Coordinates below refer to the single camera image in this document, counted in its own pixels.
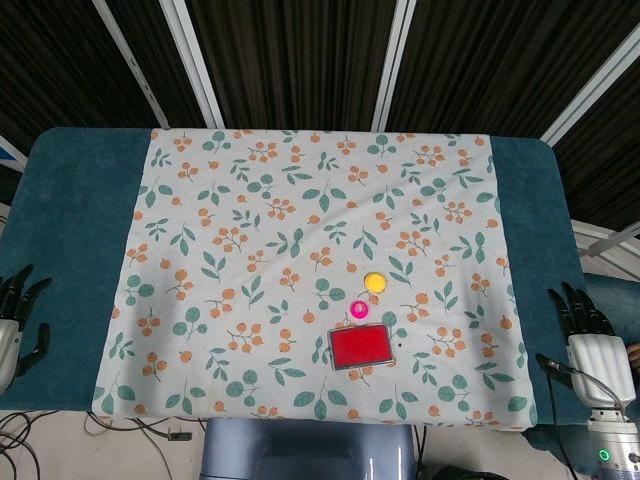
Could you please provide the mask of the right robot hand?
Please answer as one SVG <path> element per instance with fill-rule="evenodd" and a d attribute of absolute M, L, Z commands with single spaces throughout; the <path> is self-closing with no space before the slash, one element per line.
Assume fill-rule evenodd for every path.
<path fill-rule="evenodd" d="M 568 361 L 542 353 L 536 361 L 545 373 L 568 379 L 584 406 L 625 416 L 636 399 L 625 343 L 584 290 L 566 282 L 561 286 L 561 293 L 550 289 L 548 295 L 558 315 Z"/>

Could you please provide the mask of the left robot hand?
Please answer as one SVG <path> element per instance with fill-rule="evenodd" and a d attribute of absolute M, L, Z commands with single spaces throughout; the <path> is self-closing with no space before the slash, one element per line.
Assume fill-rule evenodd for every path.
<path fill-rule="evenodd" d="M 37 330 L 34 349 L 26 356 L 20 355 L 22 337 L 39 295 L 52 283 L 44 278 L 24 289 L 25 282 L 34 269 L 27 264 L 15 275 L 1 279 L 1 394 L 4 395 L 14 380 L 42 361 L 48 354 L 51 328 L 41 323 Z"/>

